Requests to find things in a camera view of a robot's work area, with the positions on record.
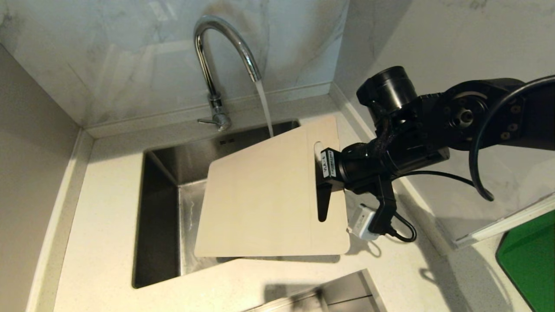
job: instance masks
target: running water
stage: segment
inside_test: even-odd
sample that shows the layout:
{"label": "running water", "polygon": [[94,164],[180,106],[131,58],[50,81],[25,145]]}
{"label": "running water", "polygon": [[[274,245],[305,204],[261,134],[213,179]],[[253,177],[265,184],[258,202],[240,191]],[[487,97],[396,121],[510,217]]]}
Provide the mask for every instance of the running water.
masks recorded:
{"label": "running water", "polygon": [[264,116],[266,116],[266,124],[268,124],[268,131],[270,131],[270,138],[273,138],[274,130],[272,129],[272,120],[270,119],[270,111],[268,110],[266,94],[264,94],[264,88],[262,87],[262,80],[259,80],[254,84],[256,85],[256,90],[258,90],[258,95],[260,95],[260,100],[262,101],[262,108],[264,109]]}

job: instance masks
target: kitchen sink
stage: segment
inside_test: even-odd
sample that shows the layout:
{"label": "kitchen sink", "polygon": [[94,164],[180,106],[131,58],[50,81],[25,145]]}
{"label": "kitchen sink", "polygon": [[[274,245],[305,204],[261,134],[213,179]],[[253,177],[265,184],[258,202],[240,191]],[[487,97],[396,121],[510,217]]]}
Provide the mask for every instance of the kitchen sink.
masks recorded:
{"label": "kitchen sink", "polygon": [[[274,124],[273,128],[279,135],[298,126],[294,120]],[[194,255],[208,167],[216,159],[268,138],[270,134],[264,126],[145,152],[133,287],[152,285],[234,259]]]}

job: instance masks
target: green surface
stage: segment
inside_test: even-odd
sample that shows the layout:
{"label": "green surface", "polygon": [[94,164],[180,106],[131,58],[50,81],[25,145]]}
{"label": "green surface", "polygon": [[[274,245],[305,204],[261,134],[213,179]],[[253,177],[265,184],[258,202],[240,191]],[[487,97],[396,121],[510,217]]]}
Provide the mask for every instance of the green surface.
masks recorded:
{"label": "green surface", "polygon": [[509,231],[496,256],[532,310],[555,311],[555,211]]}

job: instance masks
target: countertop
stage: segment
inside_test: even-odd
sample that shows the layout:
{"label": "countertop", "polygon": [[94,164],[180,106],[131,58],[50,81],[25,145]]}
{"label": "countertop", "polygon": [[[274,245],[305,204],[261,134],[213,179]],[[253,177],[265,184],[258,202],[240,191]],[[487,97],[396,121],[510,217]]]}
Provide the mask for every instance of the countertop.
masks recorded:
{"label": "countertop", "polygon": [[[341,147],[359,142],[328,95],[280,103],[271,107],[271,113],[274,121],[298,119],[301,124],[333,114]],[[260,108],[230,116],[237,129],[264,124]],[[351,249],[341,256],[236,259],[134,289],[143,152],[215,134],[215,127],[187,122],[94,143],[55,311],[242,311],[365,268],[383,311],[529,310],[495,262],[500,237],[445,257],[439,256],[417,224],[420,236],[416,243],[402,243],[388,236],[368,243],[351,237]],[[359,202],[376,203],[372,196],[347,193],[348,210]],[[399,206],[399,212],[410,219],[402,203]]]}

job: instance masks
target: white connector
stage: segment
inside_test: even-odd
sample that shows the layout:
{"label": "white connector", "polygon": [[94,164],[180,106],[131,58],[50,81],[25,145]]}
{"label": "white connector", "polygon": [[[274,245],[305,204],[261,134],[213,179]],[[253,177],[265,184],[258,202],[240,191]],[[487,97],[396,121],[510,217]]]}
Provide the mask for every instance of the white connector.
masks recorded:
{"label": "white connector", "polygon": [[375,240],[379,234],[368,231],[368,226],[376,213],[365,204],[359,204],[349,221],[349,232],[363,240]]}

